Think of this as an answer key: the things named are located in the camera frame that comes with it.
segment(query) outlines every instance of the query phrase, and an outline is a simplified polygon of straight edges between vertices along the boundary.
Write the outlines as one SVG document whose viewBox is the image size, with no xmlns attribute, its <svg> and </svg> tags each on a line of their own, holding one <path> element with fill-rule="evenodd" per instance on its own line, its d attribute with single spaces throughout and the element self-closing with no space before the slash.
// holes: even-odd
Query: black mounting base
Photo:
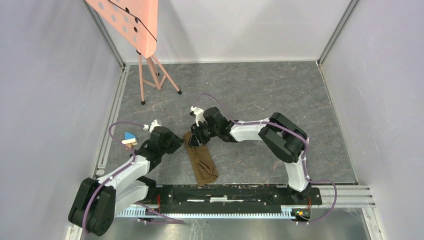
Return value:
<svg viewBox="0 0 424 240">
<path fill-rule="evenodd" d="M 307 206 L 322 205 L 320 189 L 312 187 L 306 200 L 294 201 L 286 186 L 266 185 L 162 185 L 156 188 L 160 195 L 160 212 L 165 214 L 247 214 L 281 213 L 281 205 Z M 211 202 L 211 198 L 243 200 L 242 202 Z"/>
</svg>

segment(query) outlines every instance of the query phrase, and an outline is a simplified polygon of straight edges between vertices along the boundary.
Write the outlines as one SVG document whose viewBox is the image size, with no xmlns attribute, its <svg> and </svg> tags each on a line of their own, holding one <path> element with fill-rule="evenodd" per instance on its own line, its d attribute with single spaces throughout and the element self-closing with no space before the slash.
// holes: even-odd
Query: brown cloth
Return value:
<svg viewBox="0 0 424 240">
<path fill-rule="evenodd" d="M 185 149 L 187 149 L 188 156 L 190 157 L 197 184 L 203 186 L 215 182 L 218 178 L 218 171 L 208 147 L 206 145 L 199 147 L 189 146 L 190 139 L 192 138 L 191 132 L 186 132 L 182 138 L 185 141 Z"/>
</svg>

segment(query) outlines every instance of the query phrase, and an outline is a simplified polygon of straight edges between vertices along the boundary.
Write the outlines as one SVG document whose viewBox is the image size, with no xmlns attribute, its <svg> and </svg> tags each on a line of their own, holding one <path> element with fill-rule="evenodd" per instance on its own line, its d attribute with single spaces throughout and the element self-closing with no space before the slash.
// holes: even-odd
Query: brown towel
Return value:
<svg viewBox="0 0 424 240">
<path fill-rule="evenodd" d="M 186 132 L 182 138 L 185 141 L 185 148 L 190 157 L 197 184 L 203 186 L 215 182 L 218 177 L 218 171 L 209 153 L 208 147 L 206 145 L 199 147 L 189 146 L 190 139 L 192 138 L 191 132 Z"/>
</svg>

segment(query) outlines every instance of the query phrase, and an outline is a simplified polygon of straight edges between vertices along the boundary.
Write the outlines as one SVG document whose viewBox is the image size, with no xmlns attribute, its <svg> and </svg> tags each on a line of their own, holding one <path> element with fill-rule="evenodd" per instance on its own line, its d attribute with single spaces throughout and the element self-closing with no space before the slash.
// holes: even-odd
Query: black cord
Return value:
<svg viewBox="0 0 424 240">
<path fill-rule="evenodd" d="M 111 4 L 113 4 L 113 5 L 115 5 L 117 8 L 119 8 L 119 9 L 121 9 L 122 11 L 124 11 L 124 12 L 126 12 L 126 13 L 128 13 L 129 15 L 131 15 L 131 16 L 133 16 L 135 19 L 137 19 L 138 21 L 140 21 L 140 23 L 143 25 L 143 27 L 147 30 L 147 32 L 152 36 L 152 38 L 154 38 L 154 40 L 157 42 L 158 40 L 156 39 L 156 37 L 155 36 L 153 36 L 153 34 L 150 32 L 150 30 L 146 27 L 146 25 L 142 22 L 142 20 L 139 18 L 139 17 L 137 17 L 137 16 L 134 16 L 134 15 L 132 15 L 131 13 L 130 13 L 130 10 L 125 10 L 125 9 L 123 9 L 122 7 L 120 7 L 120 6 L 118 6 L 118 5 L 116 5 L 114 2 L 112 2 L 111 0 L 107 0 L 107 1 L 109 1 L 109 3 L 111 3 Z"/>
</svg>

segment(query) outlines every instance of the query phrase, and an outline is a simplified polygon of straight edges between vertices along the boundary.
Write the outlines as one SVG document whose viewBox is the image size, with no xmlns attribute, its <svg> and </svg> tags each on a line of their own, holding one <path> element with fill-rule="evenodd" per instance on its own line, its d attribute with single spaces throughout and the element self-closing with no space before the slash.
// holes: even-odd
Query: folded cloth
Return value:
<svg viewBox="0 0 424 240">
<path fill-rule="evenodd" d="M 185 142 L 185 149 L 187 149 L 197 184 L 203 186 L 215 182 L 218 178 L 218 171 L 208 147 L 206 145 L 199 147 L 189 146 L 190 139 L 192 138 L 191 132 L 186 132 L 182 138 Z"/>
</svg>

